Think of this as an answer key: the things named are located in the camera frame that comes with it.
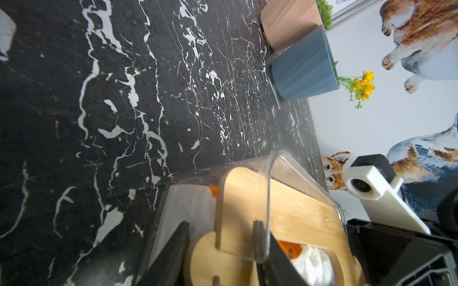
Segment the orange tissue pack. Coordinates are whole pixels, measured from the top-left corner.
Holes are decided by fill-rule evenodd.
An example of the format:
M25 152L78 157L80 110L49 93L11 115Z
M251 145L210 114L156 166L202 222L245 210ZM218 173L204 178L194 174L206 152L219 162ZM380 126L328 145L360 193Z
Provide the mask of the orange tissue pack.
M174 184L169 187L156 233L151 263L159 256L182 221L190 223L190 238L214 230L218 188ZM306 244L278 241L298 273L310 286L334 286L335 275L326 252Z

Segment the light wooden lid board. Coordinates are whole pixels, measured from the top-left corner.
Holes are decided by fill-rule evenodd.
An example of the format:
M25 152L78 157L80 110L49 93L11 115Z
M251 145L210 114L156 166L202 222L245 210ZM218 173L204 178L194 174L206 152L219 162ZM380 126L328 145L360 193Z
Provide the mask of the light wooden lid board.
M188 286L211 286L215 277L223 286L259 285L255 263L216 248L235 246L247 253L248 220L259 207L253 187L261 175L235 168L217 186L215 230L192 241L184 265ZM278 180L271 181L270 230L278 241L306 244L326 252L339 286L363 286L360 262L352 255L342 220L332 206Z

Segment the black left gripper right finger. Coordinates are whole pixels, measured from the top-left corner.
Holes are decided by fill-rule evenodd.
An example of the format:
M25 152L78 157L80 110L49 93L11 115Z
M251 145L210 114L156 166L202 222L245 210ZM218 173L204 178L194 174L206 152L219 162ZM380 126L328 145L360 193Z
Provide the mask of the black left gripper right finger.
M256 270L260 286L307 286L289 261L281 246L270 234L270 252L264 263L257 263Z

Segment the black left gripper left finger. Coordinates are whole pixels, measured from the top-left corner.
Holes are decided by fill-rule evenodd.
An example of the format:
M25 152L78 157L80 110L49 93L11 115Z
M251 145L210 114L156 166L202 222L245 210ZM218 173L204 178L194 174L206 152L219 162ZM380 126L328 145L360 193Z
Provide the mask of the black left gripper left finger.
M138 286L184 286L183 265L190 246L190 224L182 221Z

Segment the clear plastic box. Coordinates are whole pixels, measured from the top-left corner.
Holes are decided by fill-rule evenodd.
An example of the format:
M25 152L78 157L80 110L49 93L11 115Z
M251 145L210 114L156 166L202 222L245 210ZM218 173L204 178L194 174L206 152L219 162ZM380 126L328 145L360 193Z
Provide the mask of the clear plastic box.
M323 250L338 286L364 282L340 206L285 151L167 183L139 286L304 286L281 242Z

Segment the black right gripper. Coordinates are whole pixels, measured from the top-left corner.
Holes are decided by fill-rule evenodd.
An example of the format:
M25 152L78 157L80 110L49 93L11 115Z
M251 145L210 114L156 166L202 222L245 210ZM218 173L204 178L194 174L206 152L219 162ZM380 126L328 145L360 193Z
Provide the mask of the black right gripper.
M367 286L455 286L458 283L458 192L420 214L430 234L373 222L347 222L349 245Z

